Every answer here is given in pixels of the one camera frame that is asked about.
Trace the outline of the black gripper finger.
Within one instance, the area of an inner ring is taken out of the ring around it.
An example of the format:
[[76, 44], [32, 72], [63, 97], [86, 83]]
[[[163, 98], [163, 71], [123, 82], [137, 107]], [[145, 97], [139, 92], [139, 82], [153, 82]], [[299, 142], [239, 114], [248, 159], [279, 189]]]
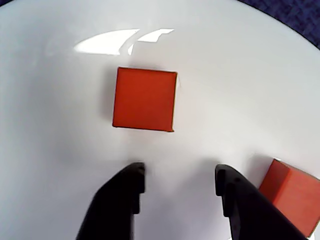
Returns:
[[110, 180], [94, 195], [77, 240], [132, 240], [134, 215], [140, 213], [140, 195], [145, 192], [146, 167], [133, 162]]
[[215, 167], [215, 192], [222, 198], [233, 240], [305, 240], [306, 237], [240, 172]]

